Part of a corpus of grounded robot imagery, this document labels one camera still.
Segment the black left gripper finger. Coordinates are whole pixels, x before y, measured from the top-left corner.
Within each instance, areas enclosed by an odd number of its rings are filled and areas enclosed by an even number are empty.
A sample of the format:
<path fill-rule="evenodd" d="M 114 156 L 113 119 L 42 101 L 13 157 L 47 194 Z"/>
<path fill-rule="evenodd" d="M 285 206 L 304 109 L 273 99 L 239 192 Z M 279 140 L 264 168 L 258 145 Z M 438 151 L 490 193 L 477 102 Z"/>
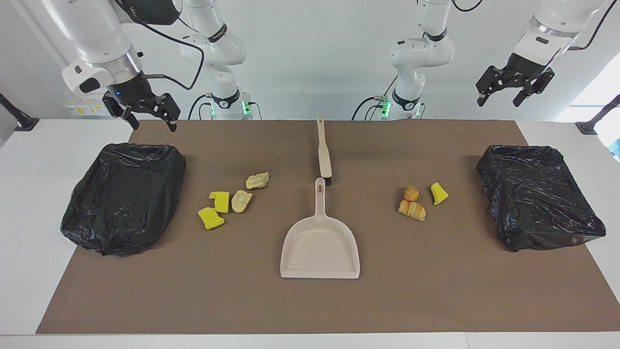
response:
<path fill-rule="evenodd" d="M 513 105 L 519 107 L 527 98 L 535 94 L 541 94 L 547 88 L 549 82 L 555 77 L 552 68 L 546 68 L 542 74 L 536 78 L 525 78 L 521 86 L 521 91 L 514 97 Z"/>
<path fill-rule="evenodd" d="M 507 70 L 500 69 L 495 66 L 489 66 L 482 76 L 476 82 L 476 89 L 479 93 L 477 104 L 483 107 L 488 97 L 495 92 L 502 91 L 505 88 Z"/>

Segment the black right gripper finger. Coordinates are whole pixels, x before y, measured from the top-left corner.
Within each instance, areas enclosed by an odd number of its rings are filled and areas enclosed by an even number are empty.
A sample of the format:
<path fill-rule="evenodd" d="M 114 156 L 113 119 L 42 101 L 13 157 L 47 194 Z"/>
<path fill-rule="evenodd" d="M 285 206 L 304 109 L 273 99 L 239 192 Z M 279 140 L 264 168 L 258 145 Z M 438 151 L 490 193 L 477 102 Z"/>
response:
<path fill-rule="evenodd" d="M 111 117 L 120 118 L 128 122 L 133 130 L 138 130 L 140 123 L 132 112 L 131 106 L 122 108 L 121 104 L 112 95 L 103 95 L 103 104 Z"/>
<path fill-rule="evenodd" d="M 176 131 L 176 122 L 179 120 L 180 108 L 169 93 L 148 97 L 148 113 L 165 121 L 171 132 Z"/>

